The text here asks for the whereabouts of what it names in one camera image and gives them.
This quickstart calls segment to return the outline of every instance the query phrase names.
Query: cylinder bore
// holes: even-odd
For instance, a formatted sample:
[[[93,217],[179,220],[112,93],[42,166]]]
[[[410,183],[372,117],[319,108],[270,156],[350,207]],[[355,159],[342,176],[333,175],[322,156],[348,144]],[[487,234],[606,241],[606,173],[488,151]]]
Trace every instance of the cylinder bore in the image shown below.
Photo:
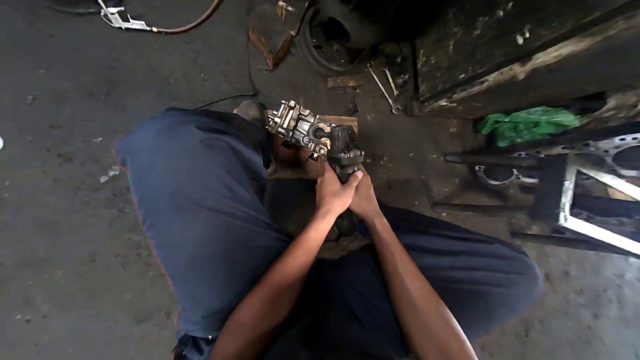
[[[640,171],[640,145],[618,151],[611,161],[625,170]]]

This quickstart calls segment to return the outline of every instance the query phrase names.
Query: rubber hose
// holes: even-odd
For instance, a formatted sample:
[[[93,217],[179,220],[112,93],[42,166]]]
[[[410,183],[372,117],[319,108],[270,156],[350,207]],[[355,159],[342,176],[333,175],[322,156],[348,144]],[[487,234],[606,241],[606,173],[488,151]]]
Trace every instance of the rubber hose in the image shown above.
[[[179,34],[179,33],[185,33],[199,25],[201,25],[203,22],[205,22],[210,16],[211,14],[213,14],[213,12],[216,10],[216,8],[218,7],[218,5],[220,4],[221,0],[213,0],[213,3],[211,3],[211,6],[209,7],[209,9],[207,9],[207,11],[205,13],[202,14],[202,16],[200,16],[198,18],[198,20],[190,23],[190,24],[186,24],[185,26],[181,26],[179,28],[174,28],[174,29],[161,29],[161,28],[156,28],[154,26],[151,27],[151,30],[153,32],[156,33],[164,33],[164,34]]]

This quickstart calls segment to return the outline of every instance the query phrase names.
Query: grinder handle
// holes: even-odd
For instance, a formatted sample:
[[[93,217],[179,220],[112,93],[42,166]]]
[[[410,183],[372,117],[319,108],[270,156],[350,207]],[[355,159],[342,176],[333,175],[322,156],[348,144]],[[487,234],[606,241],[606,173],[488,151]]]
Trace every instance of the grinder handle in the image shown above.
[[[336,175],[338,175],[338,180],[340,180],[341,184],[345,184],[349,181],[349,178],[353,173],[358,170],[357,166],[340,166],[336,164],[329,163],[329,166],[335,171]],[[335,219],[335,223],[333,227],[338,232],[338,238],[343,236],[351,236],[356,233],[358,223],[358,217],[355,215],[353,211],[350,209],[345,210],[345,212],[338,215]]]

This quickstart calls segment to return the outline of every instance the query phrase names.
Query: wooden plank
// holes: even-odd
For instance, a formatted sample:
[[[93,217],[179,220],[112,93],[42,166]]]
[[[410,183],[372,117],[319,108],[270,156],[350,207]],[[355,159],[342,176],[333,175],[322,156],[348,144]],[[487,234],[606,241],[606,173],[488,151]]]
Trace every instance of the wooden plank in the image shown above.
[[[363,75],[337,76],[335,78],[328,78],[326,80],[326,86],[328,88],[340,88],[343,86],[360,86],[362,84],[364,84]]]

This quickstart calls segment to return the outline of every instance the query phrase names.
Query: wrench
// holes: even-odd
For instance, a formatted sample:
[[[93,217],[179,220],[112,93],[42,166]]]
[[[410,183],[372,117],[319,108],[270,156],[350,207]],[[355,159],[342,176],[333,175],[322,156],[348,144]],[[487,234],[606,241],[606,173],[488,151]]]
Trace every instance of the wrench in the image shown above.
[[[394,96],[398,96],[400,94],[396,89],[396,84],[394,84],[394,80],[391,78],[391,73],[389,72],[388,67],[384,67],[384,71],[387,73],[387,77],[389,78],[389,83],[391,83],[391,89],[394,91]]]
[[[378,86],[380,86],[380,89],[385,94],[385,97],[387,98],[387,100],[389,100],[389,104],[391,104],[391,112],[394,114],[400,114],[400,110],[402,110],[402,107],[400,107],[400,105],[397,105],[396,103],[393,102],[393,100],[391,100],[391,97],[389,96],[389,94],[387,94],[387,91],[385,90],[384,86],[382,86],[382,84],[380,83],[380,80],[378,79],[376,74],[373,72],[372,68],[373,68],[373,63],[368,63],[367,69],[369,70],[373,78],[378,83]]]

